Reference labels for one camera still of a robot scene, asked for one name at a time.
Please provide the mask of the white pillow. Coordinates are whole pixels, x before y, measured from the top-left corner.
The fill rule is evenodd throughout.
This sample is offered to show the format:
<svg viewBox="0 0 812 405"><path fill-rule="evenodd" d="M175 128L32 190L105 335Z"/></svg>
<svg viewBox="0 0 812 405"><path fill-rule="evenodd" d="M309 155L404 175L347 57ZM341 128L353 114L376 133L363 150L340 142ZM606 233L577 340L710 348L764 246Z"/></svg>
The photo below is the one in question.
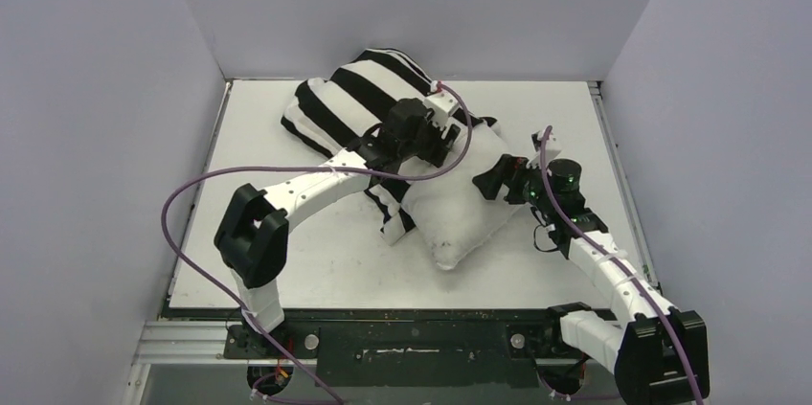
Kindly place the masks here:
<svg viewBox="0 0 812 405"><path fill-rule="evenodd" d="M437 267L454 269L520 209L485 200L472 182L508 153L498 121L481 117L474 121L469 150L450 172L416 183L387 179L364 191L383 215L384 241L393 245L415 230Z"/></svg>

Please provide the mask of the black white striped pillowcase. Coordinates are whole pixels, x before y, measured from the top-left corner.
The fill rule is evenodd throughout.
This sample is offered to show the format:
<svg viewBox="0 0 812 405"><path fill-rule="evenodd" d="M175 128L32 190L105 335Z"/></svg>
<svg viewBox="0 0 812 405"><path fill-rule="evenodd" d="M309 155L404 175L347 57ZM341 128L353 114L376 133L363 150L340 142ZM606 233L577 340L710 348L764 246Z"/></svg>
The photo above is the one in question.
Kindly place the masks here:
<svg viewBox="0 0 812 405"><path fill-rule="evenodd" d="M301 82L282 113L281 125L329 158L383 122L397 101L427 96L431 82L405 53L370 48L328 79Z"/></svg>

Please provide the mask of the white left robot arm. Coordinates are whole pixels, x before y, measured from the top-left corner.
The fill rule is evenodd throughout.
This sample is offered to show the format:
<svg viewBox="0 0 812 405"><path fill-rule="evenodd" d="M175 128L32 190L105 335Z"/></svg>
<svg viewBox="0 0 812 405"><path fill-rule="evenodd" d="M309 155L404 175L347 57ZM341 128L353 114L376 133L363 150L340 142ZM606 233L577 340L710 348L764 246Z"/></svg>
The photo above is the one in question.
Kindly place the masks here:
<svg viewBox="0 0 812 405"><path fill-rule="evenodd" d="M251 327L249 345L264 357L285 347L286 331L277 278L287 262L290 234L311 216L384 179L402 179L401 166L418 158L444 175L444 162L461 128L453 123L466 105L443 92L398 101L385 120L371 126L325 163L297 169L296 177L258 189L238 188L214 235L214 246L232 272L241 312Z"/></svg>

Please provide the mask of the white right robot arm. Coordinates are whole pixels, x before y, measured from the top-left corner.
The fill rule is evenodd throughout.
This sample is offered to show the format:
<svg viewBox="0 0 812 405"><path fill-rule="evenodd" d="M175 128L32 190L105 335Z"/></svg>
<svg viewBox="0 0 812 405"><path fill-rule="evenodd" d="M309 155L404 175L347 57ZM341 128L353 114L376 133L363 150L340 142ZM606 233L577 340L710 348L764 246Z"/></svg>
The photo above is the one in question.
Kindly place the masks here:
<svg viewBox="0 0 812 405"><path fill-rule="evenodd" d="M539 165L505 154L473 177L486 200L529 205L555 248L607 302L608 322L583 305L560 308L541 330L556 355L575 348L615 378L627 404L703 404L710 394L707 327L682 311L641 275L580 191L582 167L570 159Z"/></svg>

